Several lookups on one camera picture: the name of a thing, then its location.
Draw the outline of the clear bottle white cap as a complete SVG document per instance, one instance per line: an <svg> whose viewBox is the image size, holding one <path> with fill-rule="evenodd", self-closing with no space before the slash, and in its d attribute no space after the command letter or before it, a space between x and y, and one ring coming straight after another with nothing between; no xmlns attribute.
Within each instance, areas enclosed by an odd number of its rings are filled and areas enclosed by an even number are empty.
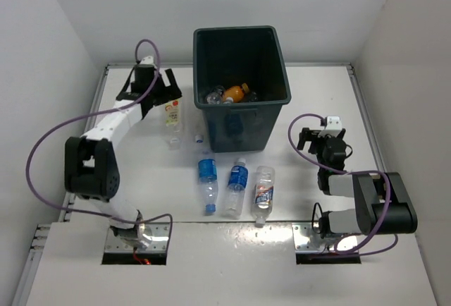
<svg viewBox="0 0 451 306"><path fill-rule="evenodd" d="M196 134L194 140L195 140L195 150L199 156L206 157L211 153L209 141L204 137L203 134Z"/></svg>

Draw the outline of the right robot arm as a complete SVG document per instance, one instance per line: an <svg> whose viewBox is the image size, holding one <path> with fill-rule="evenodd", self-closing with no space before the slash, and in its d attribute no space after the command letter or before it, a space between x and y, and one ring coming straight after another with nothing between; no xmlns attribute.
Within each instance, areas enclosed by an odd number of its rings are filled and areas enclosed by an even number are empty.
<svg viewBox="0 0 451 306"><path fill-rule="evenodd" d="M299 134L297 149L304 149L309 142L308 153L316 156L321 167L318 186L326 195L351 197L354 208L338 212L321 212L312 226L322 238L338 237L355 233L369 235L378 220L382 221L377 234L414 233L418 218L399 173L386 173L389 183L382 175L339 175L335 170L345 169L348 144L343 140L345 130L326 133L324 130L303 128Z"/></svg>

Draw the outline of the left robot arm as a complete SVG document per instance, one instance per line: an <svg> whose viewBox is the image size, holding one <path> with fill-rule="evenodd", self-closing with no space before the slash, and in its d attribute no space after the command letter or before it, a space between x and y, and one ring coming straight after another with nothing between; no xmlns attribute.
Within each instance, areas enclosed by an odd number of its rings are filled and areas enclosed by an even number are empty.
<svg viewBox="0 0 451 306"><path fill-rule="evenodd" d="M137 64L116 97L115 111L82 136L70 137L65 143L66 190L107 215L115 237L134 249L148 248L151 233L141 212L119 191L121 177L115 148L152 108L181 97L172 69L160 73L152 64Z"/></svg>

